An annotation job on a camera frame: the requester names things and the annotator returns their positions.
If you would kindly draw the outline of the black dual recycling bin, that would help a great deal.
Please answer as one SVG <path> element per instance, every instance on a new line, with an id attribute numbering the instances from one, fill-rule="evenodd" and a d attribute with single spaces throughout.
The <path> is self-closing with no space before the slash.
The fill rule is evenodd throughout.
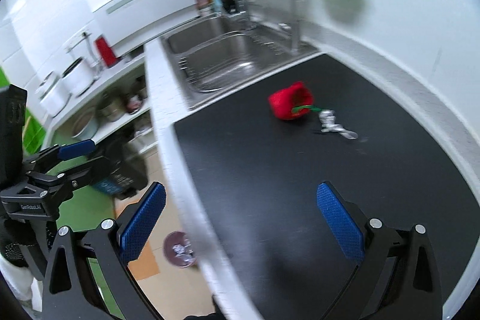
<path id="1" fill-rule="evenodd" d="M 124 139 L 103 140 L 89 155 L 94 157 L 105 157 L 110 164 L 109 175 L 93 185 L 101 193 L 124 200 L 148 186 L 144 158 Z"/>

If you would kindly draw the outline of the orange floor mat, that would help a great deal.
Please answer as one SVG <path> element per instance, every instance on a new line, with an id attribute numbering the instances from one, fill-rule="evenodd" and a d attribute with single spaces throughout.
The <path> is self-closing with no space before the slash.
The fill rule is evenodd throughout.
<path id="1" fill-rule="evenodd" d="M 114 214 L 119 218 L 122 212 L 130 205 L 135 205 L 134 199 L 118 200 L 114 199 Z M 146 244 L 135 261 L 128 263 L 128 269 L 137 281 L 146 280 L 160 273 L 160 268 L 155 260 L 155 255 L 151 248 L 150 241 Z"/>

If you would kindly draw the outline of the pink round waste basket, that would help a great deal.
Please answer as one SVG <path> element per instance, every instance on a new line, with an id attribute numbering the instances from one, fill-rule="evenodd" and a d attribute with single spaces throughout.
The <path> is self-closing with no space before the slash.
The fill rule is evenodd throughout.
<path id="1" fill-rule="evenodd" d="M 188 268 L 197 262 L 191 241 L 185 232 L 175 231 L 163 240 L 163 255 L 167 261 L 178 268 Z"/>

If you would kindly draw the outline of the red cup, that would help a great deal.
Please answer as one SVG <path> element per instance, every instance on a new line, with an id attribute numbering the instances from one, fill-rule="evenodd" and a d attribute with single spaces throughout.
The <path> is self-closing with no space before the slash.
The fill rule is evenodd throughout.
<path id="1" fill-rule="evenodd" d="M 94 44 L 107 68 L 114 67 L 114 65 L 119 62 L 119 58 L 115 55 L 112 47 L 109 46 L 107 40 L 103 36 L 98 36 L 94 40 Z"/>

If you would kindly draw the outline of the black counter mat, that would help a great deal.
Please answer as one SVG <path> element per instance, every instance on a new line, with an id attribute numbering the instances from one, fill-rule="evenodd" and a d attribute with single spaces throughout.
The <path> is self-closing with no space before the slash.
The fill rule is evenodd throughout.
<path id="1" fill-rule="evenodd" d="M 319 112 L 274 117 L 268 97 L 301 81 Z M 176 122 L 199 198 L 265 319 L 320 319 L 355 263 L 316 192 L 331 182 L 369 217 L 425 226 L 449 296 L 479 237 L 479 204 L 448 154 L 388 95 L 321 55 Z"/>

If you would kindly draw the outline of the stainless steel sink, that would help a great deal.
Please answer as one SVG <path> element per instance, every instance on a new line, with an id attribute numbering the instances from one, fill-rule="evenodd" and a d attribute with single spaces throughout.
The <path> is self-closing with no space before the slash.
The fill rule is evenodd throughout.
<path id="1" fill-rule="evenodd" d="M 160 37 L 191 110 L 274 69 L 320 54 L 301 41 L 291 49 L 285 28 L 209 15 Z"/>

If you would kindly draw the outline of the red drawstring pouch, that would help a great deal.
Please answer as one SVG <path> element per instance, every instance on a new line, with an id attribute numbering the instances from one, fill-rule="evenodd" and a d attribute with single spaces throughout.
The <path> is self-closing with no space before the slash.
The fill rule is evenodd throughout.
<path id="1" fill-rule="evenodd" d="M 301 81 L 272 93 L 268 97 L 268 104 L 274 117 L 283 121 L 292 121 L 310 112 L 321 111 L 320 107 L 314 105 L 312 92 Z"/>

